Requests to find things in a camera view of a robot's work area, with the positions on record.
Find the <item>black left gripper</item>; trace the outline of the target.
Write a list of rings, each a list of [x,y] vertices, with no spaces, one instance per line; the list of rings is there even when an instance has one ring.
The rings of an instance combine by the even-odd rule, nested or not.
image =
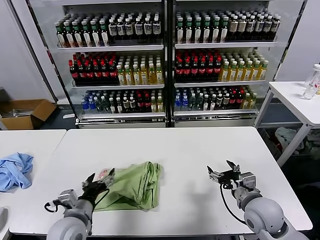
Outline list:
[[[105,184],[112,184],[115,177],[115,169],[112,168],[108,175],[102,178],[103,183],[95,183],[95,173],[92,173],[87,177],[85,181],[82,182],[83,187],[83,198],[85,200],[96,200],[98,195],[109,191],[109,188]]]

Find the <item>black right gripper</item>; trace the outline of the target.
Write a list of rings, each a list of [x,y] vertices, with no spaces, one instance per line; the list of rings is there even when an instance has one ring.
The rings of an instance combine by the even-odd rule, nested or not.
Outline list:
[[[218,181],[223,188],[237,188],[237,181],[240,179],[240,165],[235,164],[232,161],[227,160],[227,164],[232,170],[224,171],[222,173],[213,171],[210,166],[206,166],[208,170],[209,178],[212,181]]]

